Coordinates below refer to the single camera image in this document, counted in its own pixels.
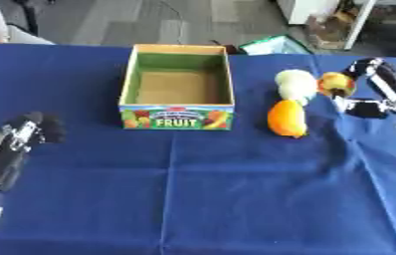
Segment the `box label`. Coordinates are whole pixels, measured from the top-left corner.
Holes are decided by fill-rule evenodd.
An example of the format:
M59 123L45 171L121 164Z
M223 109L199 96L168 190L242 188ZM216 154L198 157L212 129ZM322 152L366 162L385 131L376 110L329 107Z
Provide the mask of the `box label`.
M231 108L146 107L121 109L125 128L141 129L230 129Z

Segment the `robotic arm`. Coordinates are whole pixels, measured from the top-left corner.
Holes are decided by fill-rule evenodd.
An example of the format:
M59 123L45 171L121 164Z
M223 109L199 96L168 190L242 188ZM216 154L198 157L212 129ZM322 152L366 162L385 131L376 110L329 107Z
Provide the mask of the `robotic arm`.
M341 75L353 82L365 76L367 84L382 98L380 101L348 99L342 86L324 85L321 81L323 88L329 88L329 93L341 112L374 119L385 119L390 114L396 114L396 68L379 58L363 59L351 64Z
M0 127L0 195L9 190L20 175L28 153L41 143L61 142L61 123L42 113L12 119ZM3 207L0 204L0 215Z

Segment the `green object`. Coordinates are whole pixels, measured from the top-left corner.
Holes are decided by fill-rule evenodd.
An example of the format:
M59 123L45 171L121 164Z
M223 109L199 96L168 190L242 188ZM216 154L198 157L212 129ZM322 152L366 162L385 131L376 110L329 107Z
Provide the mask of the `green object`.
M234 104L224 47L153 45L134 47L119 110L126 129L230 130Z
M131 112L122 115L124 127L131 129L229 130L234 117L227 107L138 106L125 107L124 112Z
M240 49L248 55L312 54L305 45L288 35L256 40L240 46Z

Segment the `white cabinet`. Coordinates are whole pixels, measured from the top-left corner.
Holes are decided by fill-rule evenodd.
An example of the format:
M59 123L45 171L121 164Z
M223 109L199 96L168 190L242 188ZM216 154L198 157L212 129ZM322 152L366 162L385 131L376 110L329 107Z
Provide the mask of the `white cabinet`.
M330 15L339 0L277 0L289 24L304 24L309 15Z

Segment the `orange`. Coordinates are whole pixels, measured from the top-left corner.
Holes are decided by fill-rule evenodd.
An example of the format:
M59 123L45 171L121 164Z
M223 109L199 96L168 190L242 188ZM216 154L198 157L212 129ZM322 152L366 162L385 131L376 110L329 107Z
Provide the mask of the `orange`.
M295 138L306 135L303 107L294 100L278 102L268 113L268 126L278 135Z

